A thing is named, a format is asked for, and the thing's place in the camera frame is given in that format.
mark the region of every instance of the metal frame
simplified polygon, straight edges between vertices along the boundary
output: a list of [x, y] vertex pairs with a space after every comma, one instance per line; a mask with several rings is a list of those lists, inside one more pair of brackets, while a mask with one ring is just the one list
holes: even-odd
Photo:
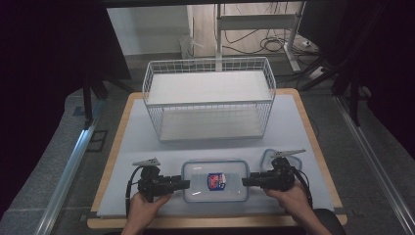
[[284, 51], [290, 62], [293, 72], [301, 72], [299, 63], [293, 53], [293, 43], [296, 38], [297, 29], [305, 2], [301, 1], [295, 14], [282, 15], [253, 15], [253, 16], [221, 16], [220, 4], [217, 4], [216, 14], [216, 59], [222, 58], [222, 30], [245, 30], [245, 29], [284, 29], [291, 30], [290, 38], [284, 45]]
[[73, 179], [76, 175], [77, 169], [82, 161], [82, 157], [86, 151], [89, 140], [91, 139], [92, 133], [95, 130], [95, 126], [98, 123], [101, 111], [105, 105], [104, 100], [99, 100], [95, 109], [94, 109], [94, 118], [89, 125], [89, 128], [82, 130], [78, 141], [73, 149], [72, 154], [68, 160], [67, 165], [65, 166], [64, 172], [58, 182], [58, 185], [55, 188], [55, 191], [49, 201], [45, 212], [43, 213], [39, 224], [37, 225], [36, 231], [34, 234], [50, 234], [52, 228], [55, 224], [55, 221], [58, 217], [59, 211], [62, 208], [69, 188], [73, 182]]
[[382, 167], [381, 162], [367, 141], [361, 128], [355, 125], [353, 120], [348, 115], [348, 107], [345, 99], [338, 96], [335, 96], [334, 99], [341, 110], [343, 118], [345, 119], [351, 134], [359, 145], [366, 162], [372, 169], [373, 175], [378, 180], [379, 185], [390, 202], [397, 219], [403, 227], [403, 230], [405, 230], [405, 233], [408, 235], [415, 234], [415, 219], [411, 209], [406, 205], [399, 191], [397, 191], [397, 189], [393, 186], [391, 179]]

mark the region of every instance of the wrist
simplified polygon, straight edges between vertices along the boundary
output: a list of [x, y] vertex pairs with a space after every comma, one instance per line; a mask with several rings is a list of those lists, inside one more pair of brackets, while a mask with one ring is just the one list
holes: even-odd
[[137, 226], [132, 226], [129, 223], [125, 224], [124, 229], [122, 229], [121, 235], [141, 235], [143, 234], [144, 228]]

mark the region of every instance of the gray floor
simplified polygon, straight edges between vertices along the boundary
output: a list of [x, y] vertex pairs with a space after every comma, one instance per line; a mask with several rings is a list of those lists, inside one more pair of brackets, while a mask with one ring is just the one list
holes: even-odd
[[[154, 58], [127, 58], [130, 62], [135, 60], [136, 63], [129, 64], [133, 80], [124, 82], [139, 89], [146, 61]], [[308, 82], [308, 78], [298, 81], [290, 80], [291, 76], [285, 76], [291, 72], [284, 57], [274, 56], [269, 60], [274, 74], [284, 75], [277, 76], [280, 87], [296, 87]], [[405, 234], [390, 202], [347, 127], [338, 104], [330, 94], [331, 84], [332, 80], [325, 81], [309, 91], [301, 92], [300, 95], [345, 206], [348, 215], [346, 233]], [[103, 149], [100, 150], [99, 142], [90, 142], [89, 151], [83, 156], [52, 234], [104, 234], [111, 231], [92, 230], [86, 225], [86, 216], [94, 200], [128, 97], [125, 91], [110, 84], [107, 86], [110, 91], [109, 98], [102, 119], [95, 129], [96, 139], [102, 137], [99, 135], [107, 133]], [[84, 116], [74, 115], [77, 107], [83, 106], [81, 95], [82, 93], [77, 91], [68, 96], [61, 124], [38, 166], [5, 212], [0, 222], [0, 234], [32, 234], [35, 231], [82, 130]], [[415, 178], [414, 161], [376, 120], [364, 101], [359, 103], [359, 119], [361, 129], [391, 181], [414, 213], [415, 187], [411, 182], [411, 179]]]

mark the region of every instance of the white shelf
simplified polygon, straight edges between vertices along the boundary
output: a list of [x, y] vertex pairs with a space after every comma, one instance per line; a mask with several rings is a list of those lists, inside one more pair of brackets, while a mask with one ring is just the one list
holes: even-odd
[[272, 101], [262, 70], [154, 74], [147, 105]]
[[164, 111], [161, 141], [261, 137], [255, 107]]

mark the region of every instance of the finger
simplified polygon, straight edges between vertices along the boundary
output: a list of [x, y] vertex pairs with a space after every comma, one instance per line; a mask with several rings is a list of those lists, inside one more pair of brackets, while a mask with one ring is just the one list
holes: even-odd
[[170, 200], [172, 194], [163, 195], [156, 199], [155, 204], [160, 208], [162, 205], [166, 204]]

